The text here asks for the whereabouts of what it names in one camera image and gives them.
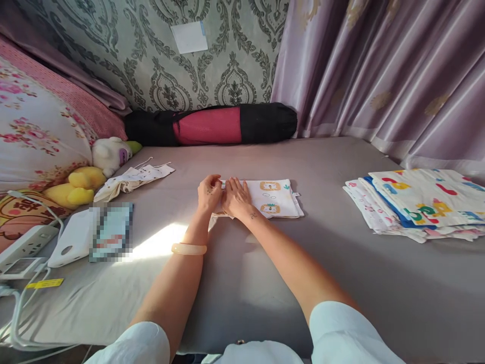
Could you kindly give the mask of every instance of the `yoga mat bag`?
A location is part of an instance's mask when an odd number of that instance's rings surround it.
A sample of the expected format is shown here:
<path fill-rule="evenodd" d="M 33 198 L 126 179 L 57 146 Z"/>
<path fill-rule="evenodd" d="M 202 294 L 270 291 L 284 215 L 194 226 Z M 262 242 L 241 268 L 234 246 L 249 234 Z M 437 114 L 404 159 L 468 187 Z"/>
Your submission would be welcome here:
<path fill-rule="evenodd" d="M 129 140 L 145 147 L 275 143 L 293 136 L 297 114 L 281 103 L 194 111 L 137 110 L 125 117 Z"/>

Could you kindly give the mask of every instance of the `white sleeve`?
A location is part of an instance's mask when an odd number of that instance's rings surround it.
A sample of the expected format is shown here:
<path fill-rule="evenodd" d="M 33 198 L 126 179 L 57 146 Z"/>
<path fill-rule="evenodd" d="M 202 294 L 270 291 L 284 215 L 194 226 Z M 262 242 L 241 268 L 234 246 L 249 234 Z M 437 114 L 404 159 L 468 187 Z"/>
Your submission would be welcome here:
<path fill-rule="evenodd" d="M 315 364 L 404 364 L 368 319 L 340 302 L 325 301 L 315 306 L 310 315 L 310 334 Z"/>
<path fill-rule="evenodd" d="M 113 344 L 96 352 L 86 364 L 169 364 L 170 345 L 165 331 L 155 323 L 128 328 Z"/>

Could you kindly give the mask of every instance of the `mattress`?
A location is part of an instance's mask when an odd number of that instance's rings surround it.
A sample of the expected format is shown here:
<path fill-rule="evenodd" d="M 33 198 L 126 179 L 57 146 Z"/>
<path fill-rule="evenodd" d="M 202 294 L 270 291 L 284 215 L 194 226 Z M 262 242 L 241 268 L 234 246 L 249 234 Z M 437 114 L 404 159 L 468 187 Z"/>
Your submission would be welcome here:
<path fill-rule="evenodd" d="M 399 166 L 354 138 L 271 145 L 143 148 L 118 174 L 149 157 L 174 173 L 116 201 L 134 203 L 133 258 L 53 270 L 64 278 L 39 292 L 23 337 L 107 345 L 125 330 L 197 206 L 197 186 L 222 178 L 291 180 L 305 217 L 272 219 L 347 290 L 384 341 L 405 360 L 484 361 L 484 240 L 417 244 L 373 234 L 342 189 L 346 180 Z M 237 340 L 274 340 L 310 357 L 297 301 L 262 247 L 237 220 L 210 233 L 199 292 L 181 352 L 222 353 Z"/>

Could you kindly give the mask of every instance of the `bracelet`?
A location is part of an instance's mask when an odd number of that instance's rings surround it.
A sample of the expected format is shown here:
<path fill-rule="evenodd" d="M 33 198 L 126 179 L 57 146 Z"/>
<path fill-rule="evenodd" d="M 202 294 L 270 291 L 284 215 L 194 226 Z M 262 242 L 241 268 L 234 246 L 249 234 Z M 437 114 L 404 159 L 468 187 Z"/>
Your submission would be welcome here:
<path fill-rule="evenodd" d="M 172 245 L 172 252 L 180 255 L 204 255 L 207 252 L 207 246 L 176 243 Z"/>

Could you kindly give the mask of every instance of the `stack of folded cloths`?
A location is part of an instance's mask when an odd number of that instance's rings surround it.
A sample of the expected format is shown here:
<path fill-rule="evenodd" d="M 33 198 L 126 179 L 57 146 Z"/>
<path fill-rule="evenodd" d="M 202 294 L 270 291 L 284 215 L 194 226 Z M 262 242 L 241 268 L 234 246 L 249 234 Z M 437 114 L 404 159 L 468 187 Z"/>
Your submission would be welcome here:
<path fill-rule="evenodd" d="M 377 234 L 403 235 L 418 243 L 485 235 L 485 188 L 453 170 L 375 172 L 345 184 Z"/>

